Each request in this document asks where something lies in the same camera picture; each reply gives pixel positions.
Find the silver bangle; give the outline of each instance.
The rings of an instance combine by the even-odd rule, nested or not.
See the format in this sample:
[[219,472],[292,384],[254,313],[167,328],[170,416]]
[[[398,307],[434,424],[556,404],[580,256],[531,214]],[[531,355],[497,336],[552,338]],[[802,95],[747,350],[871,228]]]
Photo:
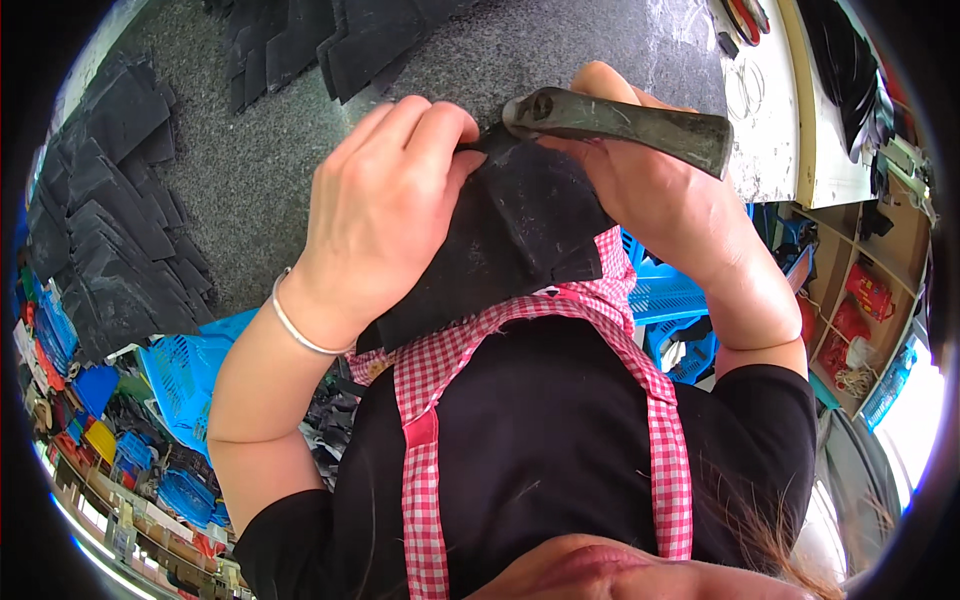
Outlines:
[[351,351],[353,349],[353,344],[350,344],[348,348],[344,348],[342,350],[328,350],[326,348],[320,348],[310,340],[303,337],[303,335],[297,331],[297,328],[294,327],[294,324],[290,323],[290,319],[287,318],[287,314],[283,312],[282,308],[280,308],[280,300],[278,300],[276,297],[276,290],[279,289],[280,282],[286,278],[287,274],[289,273],[290,267],[287,267],[283,270],[283,273],[276,278],[276,281],[274,281],[274,290],[270,294],[270,299],[274,305],[274,311],[276,312],[276,315],[280,318],[280,322],[283,323],[283,326],[286,327],[287,331],[290,332],[290,335],[294,336],[294,339],[300,342],[302,345],[310,348],[314,352],[318,352],[319,354],[326,354],[327,356],[340,356],[341,354],[346,354],[347,352]]

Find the woman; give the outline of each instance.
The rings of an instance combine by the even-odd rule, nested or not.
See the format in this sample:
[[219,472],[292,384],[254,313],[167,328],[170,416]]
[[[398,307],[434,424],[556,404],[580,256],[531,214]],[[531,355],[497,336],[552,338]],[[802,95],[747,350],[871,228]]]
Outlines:
[[[599,62],[571,87],[665,107]],[[351,357],[370,387],[337,492],[324,489],[297,425],[334,355],[442,244],[484,160],[453,151],[477,136],[462,109],[409,97],[373,110],[314,174],[306,248],[228,355],[210,412],[256,596],[805,597],[760,574],[782,573],[813,481],[797,304],[729,181],[628,143],[542,142],[703,288],[721,343],[713,392],[673,386],[633,344],[636,276],[614,228],[595,240],[600,281]]]

